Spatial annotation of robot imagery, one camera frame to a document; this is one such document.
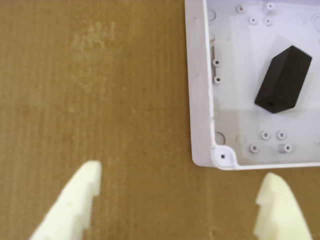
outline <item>white plastic enclosure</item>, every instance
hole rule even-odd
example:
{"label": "white plastic enclosure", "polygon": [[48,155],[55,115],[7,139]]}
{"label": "white plastic enclosure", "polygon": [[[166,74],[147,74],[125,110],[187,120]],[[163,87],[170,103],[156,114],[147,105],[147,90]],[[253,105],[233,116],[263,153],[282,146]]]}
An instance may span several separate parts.
{"label": "white plastic enclosure", "polygon": [[[185,0],[192,159],[223,170],[320,166],[320,2]],[[254,104],[271,59],[312,56],[295,108]]]}

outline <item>white plastic box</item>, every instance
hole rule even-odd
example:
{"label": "white plastic box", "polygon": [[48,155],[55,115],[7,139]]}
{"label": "white plastic box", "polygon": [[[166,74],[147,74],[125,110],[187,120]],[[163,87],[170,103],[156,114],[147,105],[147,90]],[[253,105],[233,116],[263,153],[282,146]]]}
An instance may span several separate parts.
{"label": "white plastic box", "polygon": [[[192,159],[222,170],[320,166],[320,2],[185,0]],[[312,56],[295,108],[254,104],[271,59]]]}

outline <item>brown cardboard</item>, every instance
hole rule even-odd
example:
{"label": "brown cardboard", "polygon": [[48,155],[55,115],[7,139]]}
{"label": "brown cardboard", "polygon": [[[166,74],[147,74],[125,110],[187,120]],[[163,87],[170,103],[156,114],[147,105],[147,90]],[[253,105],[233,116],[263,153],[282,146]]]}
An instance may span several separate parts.
{"label": "brown cardboard", "polygon": [[[191,159],[183,0],[0,2],[0,239],[25,240],[87,160],[85,240],[253,240],[266,170]],[[274,170],[320,239],[320,168]]]}

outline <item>screw hole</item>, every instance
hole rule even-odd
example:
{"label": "screw hole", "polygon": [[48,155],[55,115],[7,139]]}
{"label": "screw hole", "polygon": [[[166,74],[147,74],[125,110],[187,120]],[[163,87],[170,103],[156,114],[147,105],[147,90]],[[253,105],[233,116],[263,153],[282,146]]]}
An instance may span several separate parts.
{"label": "screw hole", "polygon": [[275,105],[272,101],[268,101],[266,104],[270,107],[273,107]]}

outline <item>black rectangular block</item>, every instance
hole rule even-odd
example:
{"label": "black rectangular block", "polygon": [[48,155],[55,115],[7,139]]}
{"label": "black rectangular block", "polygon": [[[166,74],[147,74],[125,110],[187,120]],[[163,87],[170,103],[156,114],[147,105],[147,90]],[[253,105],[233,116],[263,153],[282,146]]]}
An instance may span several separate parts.
{"label": "black rectangular block", "polygon": [[275,56],[254,103],[273,114],[294,108],[311,60],[295,46]]}

